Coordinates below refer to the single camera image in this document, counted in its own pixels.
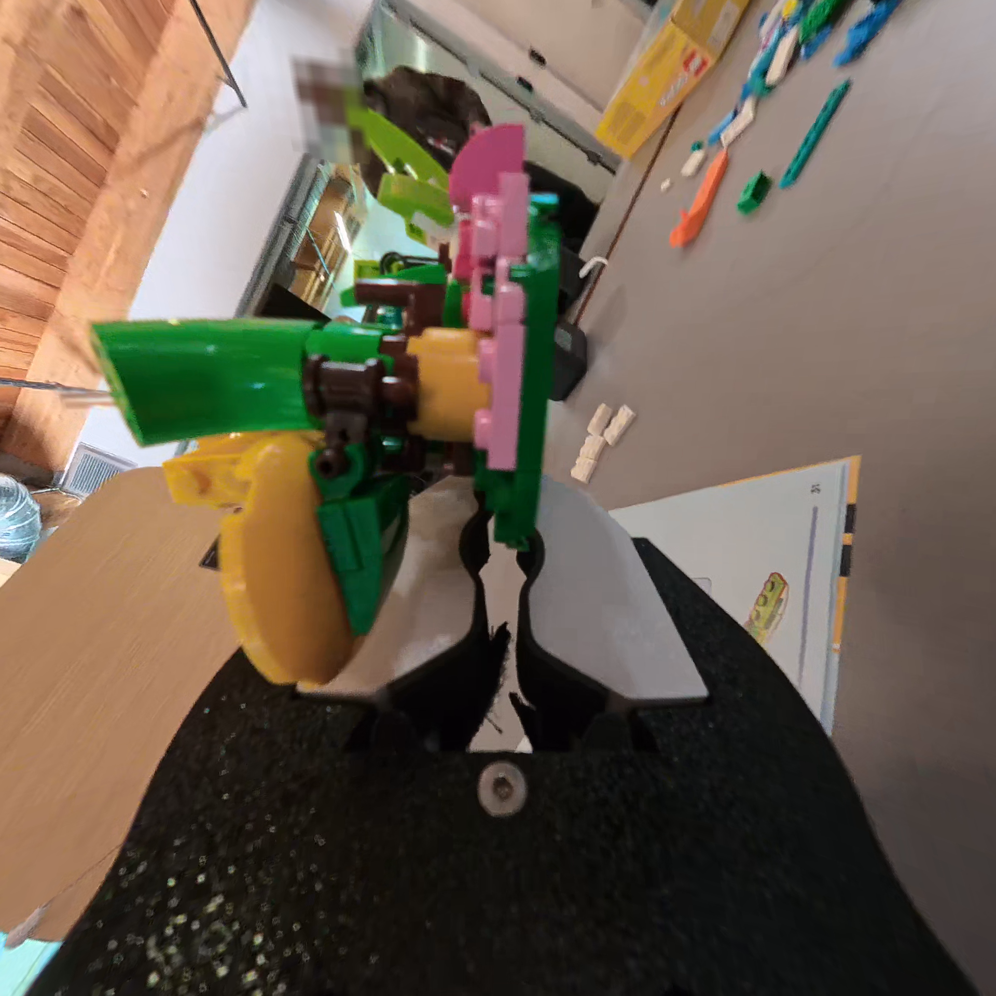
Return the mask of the yellow lego box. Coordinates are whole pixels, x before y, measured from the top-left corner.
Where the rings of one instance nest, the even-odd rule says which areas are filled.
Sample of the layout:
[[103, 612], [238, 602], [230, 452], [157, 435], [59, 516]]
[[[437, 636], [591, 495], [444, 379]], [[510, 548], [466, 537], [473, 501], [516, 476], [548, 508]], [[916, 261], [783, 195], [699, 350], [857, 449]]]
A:
[[721, 59], [749, 1], [660, 1], [594, 135], [630, 159]]

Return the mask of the black box device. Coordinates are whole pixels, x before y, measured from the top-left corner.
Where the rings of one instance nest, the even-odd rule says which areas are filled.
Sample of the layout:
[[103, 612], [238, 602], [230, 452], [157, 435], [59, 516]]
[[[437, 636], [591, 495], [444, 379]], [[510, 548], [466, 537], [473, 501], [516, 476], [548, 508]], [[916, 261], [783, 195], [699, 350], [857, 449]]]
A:
[[567, 400], [583, 381], [589, 368], [586, 333], [563, 317], [554, 330], [554, 359], [550, 401]]

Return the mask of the metal framed glass door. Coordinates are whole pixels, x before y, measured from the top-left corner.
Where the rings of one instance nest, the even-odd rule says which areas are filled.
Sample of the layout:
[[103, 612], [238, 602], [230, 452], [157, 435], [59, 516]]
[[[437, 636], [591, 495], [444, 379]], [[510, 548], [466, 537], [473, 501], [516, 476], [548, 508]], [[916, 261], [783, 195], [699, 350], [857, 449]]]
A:
[[335, 310], [335, 280], [353, 261], [367, 215], [367, 187], [357, 167], [302, 156], [236, 316], [276, 313], [287, 295], [291, 311]]

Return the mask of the pile of loose lego pieces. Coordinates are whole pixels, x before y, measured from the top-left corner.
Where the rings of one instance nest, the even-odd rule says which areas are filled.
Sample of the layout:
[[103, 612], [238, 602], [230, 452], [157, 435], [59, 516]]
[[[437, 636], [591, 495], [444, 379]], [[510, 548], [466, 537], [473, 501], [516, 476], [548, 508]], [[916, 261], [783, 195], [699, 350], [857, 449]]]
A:
[[[760, 101], [778, 87], [796, 61], [815, 55], [851, 5], [850, 1], [778, 2], [759, 25], [758, 51], [737, 103], [709, 133], [707, 143], [734, 142], [753, 123]], [[833, 65], [843, 68], [864, 56], [899, 6], [899, 1], [868, 2], [865, 15], [848, 29]]]

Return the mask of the long teal lego piece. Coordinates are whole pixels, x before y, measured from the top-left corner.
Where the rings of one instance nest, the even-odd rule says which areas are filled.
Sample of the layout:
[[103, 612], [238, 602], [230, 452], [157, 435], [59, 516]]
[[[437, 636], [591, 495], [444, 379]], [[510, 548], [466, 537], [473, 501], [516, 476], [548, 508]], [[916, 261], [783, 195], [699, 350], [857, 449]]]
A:
[[852, 79], [847, 78], [829, 92], [824, 105], [810, 125], [802, 143], [785, 169], [779, 181], [779, 189], [787, 189], [795, 185], [798, 181], [806, 165], [815, 154], [815, 150], [819, 146], [842, 101], [851, 89]]

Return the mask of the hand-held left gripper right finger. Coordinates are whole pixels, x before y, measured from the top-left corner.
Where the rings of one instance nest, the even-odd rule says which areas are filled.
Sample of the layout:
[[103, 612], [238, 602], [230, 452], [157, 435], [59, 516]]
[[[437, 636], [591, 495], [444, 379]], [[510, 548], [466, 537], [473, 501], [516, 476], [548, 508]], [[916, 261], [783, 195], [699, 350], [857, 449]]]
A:
[[634, 541], [574, 487], [541, 479], [533, 565], [523, 568], [519, 685], [538, 705], [560, 682], [598, 706], [702, 703], [703, 678]]

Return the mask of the teal fabric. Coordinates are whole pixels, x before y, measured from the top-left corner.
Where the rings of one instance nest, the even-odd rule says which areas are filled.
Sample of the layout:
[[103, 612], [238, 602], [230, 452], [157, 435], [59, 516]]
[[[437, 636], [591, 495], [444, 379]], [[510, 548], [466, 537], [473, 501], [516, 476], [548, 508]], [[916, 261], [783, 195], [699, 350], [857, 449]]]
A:
[[59, 941], [27, 939], [7, 946], [1, 933], [1, 995], [24, 995], [61, 947]]

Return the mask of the silver metal case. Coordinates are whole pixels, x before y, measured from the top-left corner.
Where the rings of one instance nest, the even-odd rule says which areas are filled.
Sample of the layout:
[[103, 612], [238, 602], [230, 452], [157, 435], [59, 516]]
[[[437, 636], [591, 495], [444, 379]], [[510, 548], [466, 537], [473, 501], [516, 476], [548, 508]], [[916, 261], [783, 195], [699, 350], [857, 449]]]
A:
[[620, 159], [594, 136], [601, 117], [596, 101], [555, 67], [542, 46], [494, 22], [503, 5], [374, 2], [365, 75], [406, 67], [465, 82], [494, 122], [526, 127], [531, 159], [579, 185], [604, 185], [616, 176]]

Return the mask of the green pink yellow lego model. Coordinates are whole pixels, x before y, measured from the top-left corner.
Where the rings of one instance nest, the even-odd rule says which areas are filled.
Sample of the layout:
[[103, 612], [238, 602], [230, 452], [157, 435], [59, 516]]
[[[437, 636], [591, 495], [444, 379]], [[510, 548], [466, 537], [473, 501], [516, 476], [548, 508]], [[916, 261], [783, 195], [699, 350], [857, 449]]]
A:
[[336, 677], [371, 635], [403, 561], [417, 474], [474, 489], [497, 542], [538, 515], [557, 323], [554, 195], [531, 193], [521, 126], [474, 131], [442, 169], [371, 112], [380, 201], [427, 235], [424, 276], [355, 280], [398, 328], [321, 319], [95, 323], [138, 444], [193, 440], [164, 465], [180, 504], [222, 509], [221, 588], [243, 651], [278, 684]]

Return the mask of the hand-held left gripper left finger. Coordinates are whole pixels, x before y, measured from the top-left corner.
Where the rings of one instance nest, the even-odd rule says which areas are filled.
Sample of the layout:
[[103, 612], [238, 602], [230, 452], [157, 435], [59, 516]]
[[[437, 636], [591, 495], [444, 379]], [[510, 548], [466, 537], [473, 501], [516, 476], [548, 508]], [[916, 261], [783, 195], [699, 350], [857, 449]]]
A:
[[477, 654], [491, 636], [482, 581], [461, 557], [479, 512], [471, 481], [440, 481], [413, 497], [405, 554], [359, 650], [332, 680], [298, 683], [302, 696], [378, 702], [444, 654]]

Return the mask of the orange lego piece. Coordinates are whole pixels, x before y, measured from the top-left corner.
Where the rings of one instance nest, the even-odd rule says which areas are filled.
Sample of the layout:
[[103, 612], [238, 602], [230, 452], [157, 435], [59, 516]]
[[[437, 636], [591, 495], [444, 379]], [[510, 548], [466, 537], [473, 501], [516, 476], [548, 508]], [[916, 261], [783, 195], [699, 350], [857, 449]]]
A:
[[681, 212], [679, 224], [670, 232], [669, 244], [672, 247], [687, 248], [698, 238], [715, 203], [728, 165], [729, 153], [724, 148], [707, 169], [690, 208]]

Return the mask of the silver flexible duct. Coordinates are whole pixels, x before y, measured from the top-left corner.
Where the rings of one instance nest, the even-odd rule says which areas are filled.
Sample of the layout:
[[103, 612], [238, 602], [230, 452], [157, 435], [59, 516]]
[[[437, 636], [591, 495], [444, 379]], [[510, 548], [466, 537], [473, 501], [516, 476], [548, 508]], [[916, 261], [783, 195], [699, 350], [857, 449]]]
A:
[[41, 539], [40, 508], [28, 488], [1, 474], [1, 559], [24, 564]]

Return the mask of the lego instruction booklet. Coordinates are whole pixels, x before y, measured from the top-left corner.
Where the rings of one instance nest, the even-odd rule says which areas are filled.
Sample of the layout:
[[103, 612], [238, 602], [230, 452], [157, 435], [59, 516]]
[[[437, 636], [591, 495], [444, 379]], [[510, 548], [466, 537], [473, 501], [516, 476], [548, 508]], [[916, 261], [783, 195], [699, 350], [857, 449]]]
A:
[[861, 462], [853, 455], [612, 512], [749, 632], [826, 733], [835, 718]]

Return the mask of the black bag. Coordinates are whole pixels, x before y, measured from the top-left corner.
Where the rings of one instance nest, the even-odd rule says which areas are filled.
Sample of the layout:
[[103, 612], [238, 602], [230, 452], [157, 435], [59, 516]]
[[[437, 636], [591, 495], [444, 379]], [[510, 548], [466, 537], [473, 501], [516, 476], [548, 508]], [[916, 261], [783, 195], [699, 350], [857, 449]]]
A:
[[492, 125], [466, 82], [438, 73], [396, 67], [364, 81], [364, 96], [371, 110], [405, 131], [446, 172], [473, 134]]

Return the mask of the white floor vent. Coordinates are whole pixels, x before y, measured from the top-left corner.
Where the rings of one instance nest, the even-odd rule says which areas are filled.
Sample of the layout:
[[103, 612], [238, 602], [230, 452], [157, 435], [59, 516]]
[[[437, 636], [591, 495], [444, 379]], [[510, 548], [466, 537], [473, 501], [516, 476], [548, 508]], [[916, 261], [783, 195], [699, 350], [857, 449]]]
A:
[[107, 453], [85, 442], [79, 442], [56, 488], [85, 500], [118, 474], [136, 469], [135, 463]]

